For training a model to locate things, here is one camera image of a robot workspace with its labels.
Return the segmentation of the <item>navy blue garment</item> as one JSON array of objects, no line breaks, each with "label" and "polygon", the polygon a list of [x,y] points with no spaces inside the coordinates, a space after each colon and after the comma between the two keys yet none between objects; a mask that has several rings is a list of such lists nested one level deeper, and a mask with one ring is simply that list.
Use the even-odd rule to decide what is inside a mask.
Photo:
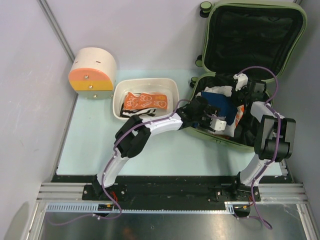
[{"label": "navy blue garment", "polygon": [[207,99],[208,104],[219,109],[217,116],[225,117],[227,125],[232,125],[235,121],[238,109],[233,104],[230,97],[220,93],[201,92],[201,96]]}]

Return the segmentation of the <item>plain white garment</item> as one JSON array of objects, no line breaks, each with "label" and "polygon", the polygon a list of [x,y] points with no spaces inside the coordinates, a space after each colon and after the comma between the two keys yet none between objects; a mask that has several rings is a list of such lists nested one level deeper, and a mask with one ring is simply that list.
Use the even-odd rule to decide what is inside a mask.
[{"label": "plain white garment", "polygon": [[199,97],[201,92],[206,93],[214,93],[214,94],[221,94],[226,97],[231,97],[233,88],[231,86],[214,86],[214,87],[206,87],[204,90],[198,92],[195,96]]}]

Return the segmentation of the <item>white orange patterned cloth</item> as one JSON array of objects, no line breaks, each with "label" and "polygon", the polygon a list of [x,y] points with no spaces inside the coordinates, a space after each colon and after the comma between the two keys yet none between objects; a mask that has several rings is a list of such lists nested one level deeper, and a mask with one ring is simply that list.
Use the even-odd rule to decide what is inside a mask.
[{"label": "white orange patterned cloth", "polygon": [[214,135],[226,136],[226,137],[234,137],[235,129],[240,122],[241,118],[244,115],[245,107],[244,105],[240,105],[237,107],[237,114],[234,118],[234,121],[231,125],[226,125],[224,130],[215,131]]}]

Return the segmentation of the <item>white rectangular plastic basin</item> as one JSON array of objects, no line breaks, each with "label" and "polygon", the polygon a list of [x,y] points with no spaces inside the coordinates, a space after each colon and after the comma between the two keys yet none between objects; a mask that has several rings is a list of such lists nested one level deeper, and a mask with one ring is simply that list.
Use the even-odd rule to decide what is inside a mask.
[{"label": "white rectangular plastic basin", "polygon": [[168,107],[166,111],[157,112],[156,117],[163,116],[171,112],[178,100],[179,90],[176,82],[170,78],[138,78],[123,80],[117,84],[113,94],[112,110],[113,115],[121,121],[126,118],[121,116],[121,107],[124,103],[125,96],[129,93],[160,93],[167,96]]}]

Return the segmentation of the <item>green hard-shell suitcase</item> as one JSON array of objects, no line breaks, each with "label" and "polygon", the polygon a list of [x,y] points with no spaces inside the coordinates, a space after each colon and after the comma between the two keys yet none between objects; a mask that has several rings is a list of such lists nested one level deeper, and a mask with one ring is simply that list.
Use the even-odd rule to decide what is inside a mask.
[{"label": "green hard-shell suitcase", "polygon": [[[235,86],[235,74],[243,72],[250,81],[273,82],[279,77],[307,26],[307,14],[293,2],[268,0],[220,0],[200,4],[207,20],[202,54],[195,64],[204,69],[193,77],[192,97],[206,87]],[[244,106],[234,137],[215,135],[195,125],[185,131],[199,139],[222,143],[252,152],[259,121]]]}]

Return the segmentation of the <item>orange bunny pattern towel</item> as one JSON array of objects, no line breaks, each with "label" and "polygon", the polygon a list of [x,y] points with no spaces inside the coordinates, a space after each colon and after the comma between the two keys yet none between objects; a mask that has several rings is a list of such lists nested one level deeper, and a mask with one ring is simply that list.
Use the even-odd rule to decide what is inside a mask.
[{"label": "orange bunny pattern towel", "polygon": [[167,109],[168,98],[162,93],[132,93],[124,98],[124,110],[142,110],[146,108]]}]

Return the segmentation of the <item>black white striped garment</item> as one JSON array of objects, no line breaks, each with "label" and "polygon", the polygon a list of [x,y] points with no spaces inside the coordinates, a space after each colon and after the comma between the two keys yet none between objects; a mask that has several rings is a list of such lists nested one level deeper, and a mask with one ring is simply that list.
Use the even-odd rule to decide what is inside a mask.
[{"label": "black white striped garment", "polygon": [[124,104],[122,104],[120,109],[120,117],[122,118],[130,118],[131,116],[147,116],[147,117],[154,117],[156,115],[155,108],[144,108],[144,109],[133,109],[133,110],[126,110],[124,109]]}]

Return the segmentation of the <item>cream drawer box orange fronts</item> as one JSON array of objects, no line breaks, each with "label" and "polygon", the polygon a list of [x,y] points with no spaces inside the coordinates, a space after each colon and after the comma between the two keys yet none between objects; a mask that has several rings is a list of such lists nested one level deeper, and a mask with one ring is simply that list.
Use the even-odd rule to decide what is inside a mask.
[{"label": "cream drawer box orange fronts", "polygon": [[78,51],[68,74],[68,81],[81,97],[107,99],[115,88],[116,71],[116,60],[108,51],[98,47],[85,47]]}]

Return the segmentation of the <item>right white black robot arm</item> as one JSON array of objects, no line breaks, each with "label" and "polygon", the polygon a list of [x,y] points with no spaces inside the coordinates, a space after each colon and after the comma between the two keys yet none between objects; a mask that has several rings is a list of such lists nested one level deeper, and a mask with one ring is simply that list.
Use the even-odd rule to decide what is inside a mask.
[{"label": "right white black robot arm", "polygon": [[239,99],[251,104],[250,114],[259,122],[253,146],[255,155],[247,167],[237,174],[230,188],[231,196],[237,201],[254,195],[254,189],[268,167],[290,158],[293,153],[296,121],[282,116],[271,104],[263,102],[266,89],[264,81],[252,80],[236,88],[241,92]]}]

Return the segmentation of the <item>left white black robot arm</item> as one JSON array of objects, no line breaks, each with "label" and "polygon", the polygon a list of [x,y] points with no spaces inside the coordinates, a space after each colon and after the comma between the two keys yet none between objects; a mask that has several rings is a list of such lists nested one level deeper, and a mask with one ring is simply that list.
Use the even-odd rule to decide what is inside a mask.
[{"label": "left white black robot arm", "polygon": [[185,100],[184,106],[179,106],[179,100],[174,110],[166,115],[151,118],[131,116],[115,134],[112,155],[105,167],[92,180],[93,194],[100,200],[110,196],[111,186],[131,158],[139,155],[150,137],[169,131],[178,131],[188,127],[203,126],[210,131],[223,131],[227,122],[224,117],[218,117],[218,108],[209,105],[204,97]]}]

